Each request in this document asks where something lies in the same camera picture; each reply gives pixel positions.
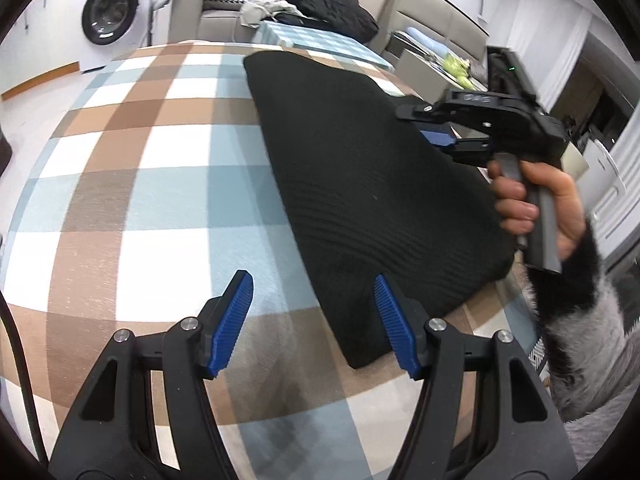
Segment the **black quilted jacket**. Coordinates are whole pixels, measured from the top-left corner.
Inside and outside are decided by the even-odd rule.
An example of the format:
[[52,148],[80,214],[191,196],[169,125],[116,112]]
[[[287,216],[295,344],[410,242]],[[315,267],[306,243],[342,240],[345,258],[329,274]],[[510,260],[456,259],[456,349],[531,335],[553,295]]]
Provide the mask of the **black quilted jacket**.
[[380,30],[375,18],[359,0],[284,0],[307,18],[325,22],[332,32],[367,44]]

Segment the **brown blue checked tablecloth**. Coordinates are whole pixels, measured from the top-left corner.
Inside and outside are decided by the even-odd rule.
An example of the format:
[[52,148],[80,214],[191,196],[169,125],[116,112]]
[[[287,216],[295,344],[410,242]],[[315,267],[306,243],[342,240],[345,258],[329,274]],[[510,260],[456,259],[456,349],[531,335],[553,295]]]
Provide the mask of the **brown blue checked tablecloth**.
[[[527,410],[516,381],[544,358],[520,258],[442,318],[421,304],[422,379],[392,347],[349,366],[248,88],[243,62],[260,51],[414,93],[367,62],[254,44],[109,62],[50,126],[9,208],[2,411],[53,479],[495,477],[489,456]],[[253,300],[228,366],[205,379],[198,315],[237,270]]]

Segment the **green toy mask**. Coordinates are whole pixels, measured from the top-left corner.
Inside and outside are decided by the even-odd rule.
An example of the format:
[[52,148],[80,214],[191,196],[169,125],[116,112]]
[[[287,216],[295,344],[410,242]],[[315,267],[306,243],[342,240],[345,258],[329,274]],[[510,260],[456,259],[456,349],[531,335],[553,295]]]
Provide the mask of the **green toy mask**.
[[470,62],[468,60],[459,58],[453,53],[448,53],[442,60],[442,68],[449,76],[454,78],[462,88],[473,89],[469,74]]

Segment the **teal checked tablecloth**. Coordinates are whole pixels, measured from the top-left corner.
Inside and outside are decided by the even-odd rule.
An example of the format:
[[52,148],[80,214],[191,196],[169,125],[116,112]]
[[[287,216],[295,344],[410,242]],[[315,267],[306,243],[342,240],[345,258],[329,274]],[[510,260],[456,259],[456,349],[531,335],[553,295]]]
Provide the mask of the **teal checked tablecloth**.
[[383,70],[394,70],[393,65],[355,39],[327,30],[285,25],[262,21],[252,38],[253,44],[314,50],[343,58],[367,62]]

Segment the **grey square cabinet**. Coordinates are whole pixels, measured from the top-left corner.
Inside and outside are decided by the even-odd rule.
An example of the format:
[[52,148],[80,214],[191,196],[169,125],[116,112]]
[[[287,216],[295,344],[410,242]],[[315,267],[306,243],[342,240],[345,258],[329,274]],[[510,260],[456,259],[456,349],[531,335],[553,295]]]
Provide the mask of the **grey square cabinet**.
[[395,66],[395,75],[426,102],[436,102],[448,90],[462,90],[449,76],[425,58],[405,50]]

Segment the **grey sofa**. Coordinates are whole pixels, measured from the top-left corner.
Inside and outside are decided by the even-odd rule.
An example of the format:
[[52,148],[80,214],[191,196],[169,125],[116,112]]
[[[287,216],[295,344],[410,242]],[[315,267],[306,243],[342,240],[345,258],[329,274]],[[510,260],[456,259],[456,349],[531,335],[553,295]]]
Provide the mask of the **grey sofa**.
[[172,0],[168,42],[186,40],[250,44],[256,30],[241,25],[240,12],[203,9],[204,0]]

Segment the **grey bed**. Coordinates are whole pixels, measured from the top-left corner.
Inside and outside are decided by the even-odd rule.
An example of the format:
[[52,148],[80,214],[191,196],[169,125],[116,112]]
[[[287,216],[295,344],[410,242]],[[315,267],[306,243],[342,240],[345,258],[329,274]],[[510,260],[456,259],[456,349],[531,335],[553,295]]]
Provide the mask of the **grey bed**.
[[[378,16],[378,34],[370,48],[396,65],[405,50],[409,30],[415,29],[440,49],[442,44],[471,63],[471,74],[487,82],[486,47],[488,33],[447,0],[384,0]],[[430,46],[424,47],[444,58]]]

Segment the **white washing machine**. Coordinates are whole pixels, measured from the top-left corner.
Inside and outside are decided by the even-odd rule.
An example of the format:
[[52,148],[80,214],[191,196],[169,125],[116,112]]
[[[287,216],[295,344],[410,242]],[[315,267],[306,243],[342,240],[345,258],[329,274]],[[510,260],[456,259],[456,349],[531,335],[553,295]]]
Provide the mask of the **white washing machine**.
[[79,69],[99,70],[150,44],[151,0],[79,0]]

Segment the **white curtain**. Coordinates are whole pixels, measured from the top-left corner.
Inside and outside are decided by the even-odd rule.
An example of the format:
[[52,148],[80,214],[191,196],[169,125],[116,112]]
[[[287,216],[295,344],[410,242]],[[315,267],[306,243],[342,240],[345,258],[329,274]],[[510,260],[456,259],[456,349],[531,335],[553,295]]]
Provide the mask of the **white curtain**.
[[488,44],[516,53],[545,110],[552,110],[578,61],[592,13],[574,0],[500,0]]

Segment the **black knit sweater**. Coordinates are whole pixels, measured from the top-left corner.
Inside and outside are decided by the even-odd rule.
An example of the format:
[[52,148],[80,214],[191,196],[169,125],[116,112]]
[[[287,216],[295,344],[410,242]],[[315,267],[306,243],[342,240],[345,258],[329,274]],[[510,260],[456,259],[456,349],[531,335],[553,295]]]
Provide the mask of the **black knit sweater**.
[[347,364],[390,351],[378,274],[442,318],[512,268],[480,172],[396,116],[376,82],[292,52],[243,62],[281,200],[310,284]]

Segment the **furry grey black sleeve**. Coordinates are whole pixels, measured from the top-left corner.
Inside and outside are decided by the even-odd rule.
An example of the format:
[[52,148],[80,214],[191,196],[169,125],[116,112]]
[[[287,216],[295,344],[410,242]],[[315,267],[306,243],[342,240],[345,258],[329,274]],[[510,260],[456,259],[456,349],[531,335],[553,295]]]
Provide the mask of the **furry grey black sleeve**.
[[639,327],[625,328],[590,226],[559,273],[529,268],[527,277],[563,422],[620,414],[639,387]]

